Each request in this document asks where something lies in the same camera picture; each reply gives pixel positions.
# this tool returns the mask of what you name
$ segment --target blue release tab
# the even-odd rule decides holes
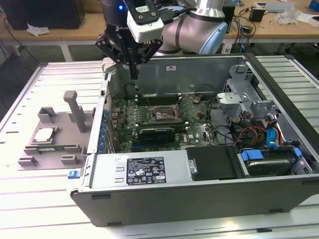
[[[78,170],[72,170],[68,174],[68,179],[77,179],[80,178],[80,171]]]
[[[254,150],[246,150],[241,153],[241,157],[244,161],[247,160],[261,160],[264,159],[263,154],[260,150],[254,149]]]
[[[295,155],[297,156],[297,159],[300,159],[303,153],[301,153],[300,149],[294,148]]]
[[[277,132],[270,128],[267,130],[267,145],[268,147],[272,147],[274,150],[278,149],[278,146],[276,145],[276,138],[277,138]]]

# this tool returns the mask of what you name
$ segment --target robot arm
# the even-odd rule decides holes
[[[157,55],[176,54],[181,50],[216,53],[228,27],[224,22],[223,4],[224,0],[197,0],[197,10],[165,26],[164,43]]]
[[[138,77],[138,66],[147,63],[163,42],[164,24],[194,7],[157,10],[152,0],[101,0],[106,28],[95,45],[116,63]]]

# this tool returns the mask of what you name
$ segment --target wooden table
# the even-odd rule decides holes
[[[274,2],[276,0],[263,0],[263,2]],[[308,8],[310,0],[291,0],[296,3],[296,8],[305,13],[316,14]],[[236,8],[236,14],[240,10],[250,7],[255,0],[243,0],[245,4]],[[269,13],[263,17],[262,22],[256,23],[257,29],[250,42],[252,43],[289,43],[289,42],[319,42],[319,28],[310,24],[298,22],[298,24],[278,25],[275,22],[275,13]],[[250,25],[246,20],[241,24]],[[85,20],[77,30],[51,29],[51,33],[39,37],[33,36],[26,30],[13,30],[13,35],[26,46],[31,45],[58,45],[61,47],[66,61],[73,61],[69,51],[69,45],[93,45],[96,37],[104,30],[105,22],[100,12],[86,13]],[[237,36],[237,26],[232,24],[229,34],[224,39],[223,53],[229,53]],[[0,38],[8,46],[17,46],[17,42],[10,36],[0,17]]]
[[[296,9],[309,14],[319,14],[309,8],[310,0],[289,0],[295,2]],[[236,7],[235,13],[238,13],[247,7],[251,7],[256,0],[242,0],[245,4],[242,7]],[[276,0],[262,0],[262,2],[276,2]],[[252,36],[249,42],[252,43],[292,43],[292,42],[319,42],[319,28],[298,21],[297,24],[279,25],[275,21],[276,13],[268,13],[264,15],[261,22],[255,22],[256,33]],[[242,16],[248,18],[249,12]],[[252,24],[245,19],[241,19],[241,24]],[[229,34],[226,35],[223,46],[223,53],[229,53],[232,44],[237,36],[237,25],[232,24]]]

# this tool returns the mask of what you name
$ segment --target white sticker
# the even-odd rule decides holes
[[[166,66],[166,71],[176,71],[176,66]]]
[[[135,8],[137,12],[146,12],[149,11],[148,6],[139,6]]]
[[[38,151],[40,151],[40,152],[55,151],[55,148],[38,148]]]
[[[122,156],[117,156],[114,158],[114,162],[118,163],[118,162],[126,162],[128,160],[128,156],[127,155],[122,155]]]

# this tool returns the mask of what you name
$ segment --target warning label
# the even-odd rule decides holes
[[[166,183],[163,157],[129,158],[127,162],[128,185]]]

